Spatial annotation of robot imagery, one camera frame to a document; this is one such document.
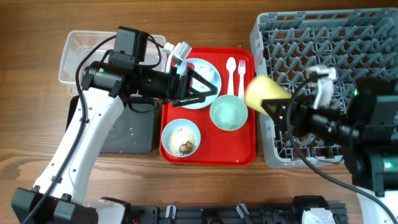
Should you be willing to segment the small light blue bowl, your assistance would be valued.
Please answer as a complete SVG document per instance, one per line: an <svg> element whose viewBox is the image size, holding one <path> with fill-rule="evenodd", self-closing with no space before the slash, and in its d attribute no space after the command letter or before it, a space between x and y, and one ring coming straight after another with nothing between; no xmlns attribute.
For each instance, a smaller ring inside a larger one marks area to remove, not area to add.
<svg viewBox="0 0 398 224"><path fill-rule="evenodd" d="M188 119L175 119L165 125L161 134L161 144L170 156L183 158L191 156L199 148L201 132L198 126Z"/></svg>

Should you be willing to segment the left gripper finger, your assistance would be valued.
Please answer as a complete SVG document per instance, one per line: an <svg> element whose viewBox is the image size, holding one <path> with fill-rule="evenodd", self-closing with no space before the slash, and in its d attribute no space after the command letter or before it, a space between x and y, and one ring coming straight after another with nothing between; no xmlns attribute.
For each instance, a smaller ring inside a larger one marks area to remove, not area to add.
<svg viewBox="0 0 398 224"><path fill-rule="evenodd" d="M208 80L203 78L196 71L194 71L192 77L199 84L202 84L202 85L206 86L208 88L206 91L200 91L197 88L195 88L193 85L192 85L192 87L189 87L189 79L188 79L188 76L187 76L186 69L185 69L185 76L187 78L187 82L185 84L185 94L186 95L215 95L215 94L217 94L218 88L214 84L212 84L211 82L209 82Z"/></svg>
<svg viewBox="0 0 398 224"><path fill-rule="evenodd" d="M176 103L173 103L172 106L176 107L183 107L183 108L204 108L209 106L216 98L217 94L206 96L203 98L193 98L189 100L179 100Z"/></svg>

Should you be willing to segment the mint green bowl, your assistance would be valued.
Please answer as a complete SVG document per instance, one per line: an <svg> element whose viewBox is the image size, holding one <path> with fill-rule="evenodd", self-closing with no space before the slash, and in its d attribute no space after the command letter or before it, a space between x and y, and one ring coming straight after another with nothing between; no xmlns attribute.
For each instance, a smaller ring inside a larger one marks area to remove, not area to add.
<svg viewBox="0 0 398 224"><path fill-rule="evenodd" d="M248 108L237 96L222 95L212 102L210 118L217 128L223 131L235 131L246 123Z"/></svg>

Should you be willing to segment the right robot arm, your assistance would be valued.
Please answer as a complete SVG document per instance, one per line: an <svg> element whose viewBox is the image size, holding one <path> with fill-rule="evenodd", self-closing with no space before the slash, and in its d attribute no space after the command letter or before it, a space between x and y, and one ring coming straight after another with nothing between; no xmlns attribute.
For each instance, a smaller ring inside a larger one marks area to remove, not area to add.
<svg viewBox="0 0 398 224"><path fill-rule="evenodd" d="M397 92L391 83L377 78L358 80L345 120L334 116L331 110L308 106L296 94L263 99L261 106L290 139L294 134L312 133L325 142L346 146L345 166L352 175L352 185L326 175L298 147L294 150L315 173L373 201L397 223L392 209L383 203L388 194L397 191L397 143L391 139Z"/></svg>

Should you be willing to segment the yellow plastic cup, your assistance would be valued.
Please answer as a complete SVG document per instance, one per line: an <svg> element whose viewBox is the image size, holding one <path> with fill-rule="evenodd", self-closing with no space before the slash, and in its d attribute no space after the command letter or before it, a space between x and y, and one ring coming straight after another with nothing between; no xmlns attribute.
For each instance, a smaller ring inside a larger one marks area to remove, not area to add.
<svg viewBox="0 0 398 224"><path fill-rule="evenodd" d="M262 107L263 100L280 100L290 98L291 94L285 91L273 79L266 75L259 75L252 79L247 85L244 95L244 102L247 107L269 116L266 110Z"/></svg>

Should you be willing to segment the large light blue plate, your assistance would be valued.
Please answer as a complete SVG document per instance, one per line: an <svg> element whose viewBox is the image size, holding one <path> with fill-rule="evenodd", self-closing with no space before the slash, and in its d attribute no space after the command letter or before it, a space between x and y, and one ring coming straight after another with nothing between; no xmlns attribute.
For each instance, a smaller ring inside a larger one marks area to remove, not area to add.
<svg viewBox="0 0 398 224"><path fill-rule="evenodd" d="M212 81L210 81L212 84L214 84L217 88L218 88L218 92L217 95L219 95L220 91L221 91L221 75L220 73L217 71L216 67L214 65L212 65L210 62L200 59L200 58L188 58L185 59L180 65L175 64L174 67L177 68L177 73L178 74L182 74L184 72L184 70L186 69L186 64L187 62L191 62L192 64L194 64L195 66L195 71L198 68L199 64L205 64L205 65L209 65L215 72L214 74L214 78L212 79ZM201 109L201 108L186 108L189 110L197 110L197 109Z"/></svg>

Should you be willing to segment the red ketchup packet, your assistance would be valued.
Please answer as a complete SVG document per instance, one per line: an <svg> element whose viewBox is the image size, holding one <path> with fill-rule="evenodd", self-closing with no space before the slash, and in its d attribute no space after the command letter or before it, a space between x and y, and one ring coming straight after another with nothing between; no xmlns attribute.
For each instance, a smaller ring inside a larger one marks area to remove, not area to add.
<svg viewBox="0 0 398 224"><path fill-rule="evenodd" d="M192 85L193 85L193 77L192 77L192 75L193 75L193 73L195 71L194 64L192 64L191 62L187 62L186 71L187 71L187 76L188 76L188 79L189 79L189 87L192 87Z"/></svg>

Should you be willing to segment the white plastic spoon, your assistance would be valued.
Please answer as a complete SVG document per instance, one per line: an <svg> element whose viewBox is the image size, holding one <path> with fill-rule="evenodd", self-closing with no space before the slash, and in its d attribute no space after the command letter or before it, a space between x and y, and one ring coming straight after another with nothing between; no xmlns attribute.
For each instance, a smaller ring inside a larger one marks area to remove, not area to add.
<svg viewBox="0 0 398 224"><path fill-rule="evenodd" d="M236 61L234 57L230 57L229 59L227 59L226 69L229 73L227 94L234 95L234 71L236 69Z"/></svg>

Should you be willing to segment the white napkin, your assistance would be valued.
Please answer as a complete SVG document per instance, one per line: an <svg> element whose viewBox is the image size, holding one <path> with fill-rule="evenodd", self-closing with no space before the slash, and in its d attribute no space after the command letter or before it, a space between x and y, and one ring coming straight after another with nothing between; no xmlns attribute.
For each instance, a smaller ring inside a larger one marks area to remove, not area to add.
<svg viewBox="0 0 398 224"><path fill-rule="evenodd" d="M198 68L196 69L196 72L199 73L203 78L205 78L209 82L212 81L215 74L214 70L209 65L205 64L199 64Z"/></svg>

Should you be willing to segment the white plastic fork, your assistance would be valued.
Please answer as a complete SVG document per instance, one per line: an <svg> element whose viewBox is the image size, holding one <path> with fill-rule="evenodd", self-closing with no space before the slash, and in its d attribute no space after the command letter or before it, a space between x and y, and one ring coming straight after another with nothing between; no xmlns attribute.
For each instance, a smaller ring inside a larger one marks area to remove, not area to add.
<svg viewBox="0 0 398 224"><path fill-rule="evenodd" d="M240 60L239 61L238 73L239 73L238 98L244 101L244 76L246 74L246 62L245 62L245 60Z"/></svg>

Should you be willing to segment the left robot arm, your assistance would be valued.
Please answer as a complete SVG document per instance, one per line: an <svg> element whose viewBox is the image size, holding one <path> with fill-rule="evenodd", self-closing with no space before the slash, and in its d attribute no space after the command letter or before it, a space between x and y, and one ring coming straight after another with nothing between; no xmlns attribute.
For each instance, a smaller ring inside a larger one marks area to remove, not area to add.
<svg viewBox="0 0 398 224"><path fill-rule="evenodd" d="M188 68L177 73L177 65L190 53L179 43L158 45L169 57L164 72L146 65L149 33L119 27L111 37L112 50L99 61L84 58L76 69L78 104L65 135L50 164L30 189L18 188L11 206L21 223L133 223L131 204L103 197L85 203L88 181L110 129L131 105L133 94L158 98L175 107L202 103L218 89Z"/></svg>

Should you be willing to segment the white rice pile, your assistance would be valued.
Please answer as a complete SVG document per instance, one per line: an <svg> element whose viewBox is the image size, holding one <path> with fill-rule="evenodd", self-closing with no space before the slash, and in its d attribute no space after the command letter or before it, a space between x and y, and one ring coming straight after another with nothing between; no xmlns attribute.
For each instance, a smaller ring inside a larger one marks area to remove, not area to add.
<svg viewBox="0 0 398 224"><path fill-rule="evenodd" d="M185 144L187 141L192 142L195 145L195 148L197 146L197 137L193 130L188 127L177 127L174 128L168 138L167 138L167 146L169 148L169 151L175 155L175 156L182 156L184 154L181 154L179 151L179 148L182 144Z"/></svg>

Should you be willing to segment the brown food scrap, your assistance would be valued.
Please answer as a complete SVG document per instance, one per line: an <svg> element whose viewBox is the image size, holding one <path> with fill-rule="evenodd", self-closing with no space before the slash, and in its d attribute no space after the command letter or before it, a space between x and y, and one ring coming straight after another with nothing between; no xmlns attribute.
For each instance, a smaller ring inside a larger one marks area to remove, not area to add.
<svg viewBox="0 0 398 224"><path fill-rule="evenodd" d="M195 145L192 142L187 141L185 144L180 146L179 151L181 154L189 154L194 150L194 148Z"/></svg>

